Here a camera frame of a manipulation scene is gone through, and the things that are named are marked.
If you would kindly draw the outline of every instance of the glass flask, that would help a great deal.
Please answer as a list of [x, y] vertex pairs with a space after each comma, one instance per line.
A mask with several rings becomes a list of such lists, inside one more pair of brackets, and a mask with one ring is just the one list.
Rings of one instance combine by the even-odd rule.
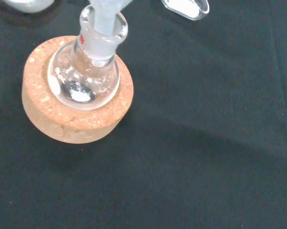
[[94, 110], [107, 104], [116, 94], [120, 75], [116, 49], [128, 34], [128, 24], [119, 12], [112, 35], [94, 29], [93, 5], [80, 15], [77, 39], [62, 46], [51, 58], [48, 84], [55, 97], [77, 110]]
[[179, 15], [196, 21], [209, 13], [208, 0], [161, 0], [165, 7]]

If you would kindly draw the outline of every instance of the cork stand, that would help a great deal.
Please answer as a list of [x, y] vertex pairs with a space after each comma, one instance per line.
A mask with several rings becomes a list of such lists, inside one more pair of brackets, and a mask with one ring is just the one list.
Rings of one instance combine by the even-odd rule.
[[93, 111], [79, 111], [59, 102], [47, 82], [47, 68], [52, 55], [76, 36], [50, 39], [29, 56], [23, 74], [22, 103], [30, 121], [49, 137], [73, 144], [90, 143], [108, 135], [128, 111], [134, 87], [131, 75], [116, 56], [120, 86], [115, 97]]

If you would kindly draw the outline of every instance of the dark fabric surface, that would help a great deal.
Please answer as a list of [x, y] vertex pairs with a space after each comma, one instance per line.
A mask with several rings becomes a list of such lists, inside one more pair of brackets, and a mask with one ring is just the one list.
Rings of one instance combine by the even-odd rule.
[[117, 51], [132, 107], [70, 145], [27, 118], [22, 72], [85, 5], [0, 7], [0, 229], [287, 229], [287, 0], [210, 0], [196, 22], [134, 0]]

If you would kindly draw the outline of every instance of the round-bottom flask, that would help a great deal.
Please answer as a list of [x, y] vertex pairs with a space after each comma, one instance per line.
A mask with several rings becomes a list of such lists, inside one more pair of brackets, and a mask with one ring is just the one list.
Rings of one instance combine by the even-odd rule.
[[94, 30], [94, 8], [81, 13], [81, 33], [74, 42], [62, 46], [51, 58], [48, 84], [55, 97], [77, 110], [94, 110], [107, 104], [119, 88], [116, 49], [128, 33], [121, 13], [116, 15], [113, 35]]

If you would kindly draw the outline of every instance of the clear glass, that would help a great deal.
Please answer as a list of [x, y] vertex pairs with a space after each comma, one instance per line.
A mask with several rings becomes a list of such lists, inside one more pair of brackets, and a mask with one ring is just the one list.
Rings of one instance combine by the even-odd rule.
[[165, 7], [185, 18], [196, 21], [209, 13], [208, 0], [161, 0]]
[[126, 38], [128, 25], [117, 14], [114, 35], [93, 30], [94, 8], [86, 7], [80, 17], [81, 33], [51, 58], [48, 83], [56, 98], [77, 110], [94, 110], [107, 104], [119, 88], [120, 75], [115, 53]]

